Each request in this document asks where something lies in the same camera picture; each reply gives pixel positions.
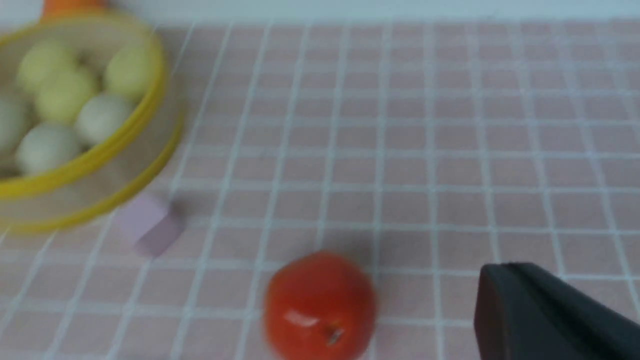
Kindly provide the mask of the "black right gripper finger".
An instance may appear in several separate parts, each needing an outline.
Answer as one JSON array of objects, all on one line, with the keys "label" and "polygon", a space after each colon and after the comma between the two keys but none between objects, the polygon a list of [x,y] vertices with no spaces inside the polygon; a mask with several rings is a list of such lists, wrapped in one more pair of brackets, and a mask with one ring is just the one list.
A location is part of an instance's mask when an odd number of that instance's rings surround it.
[{"label": "black right gripper finger", "polygon": [[473,319],[482,360],[637,360],[640,328],[532,262],[480,269]]}]

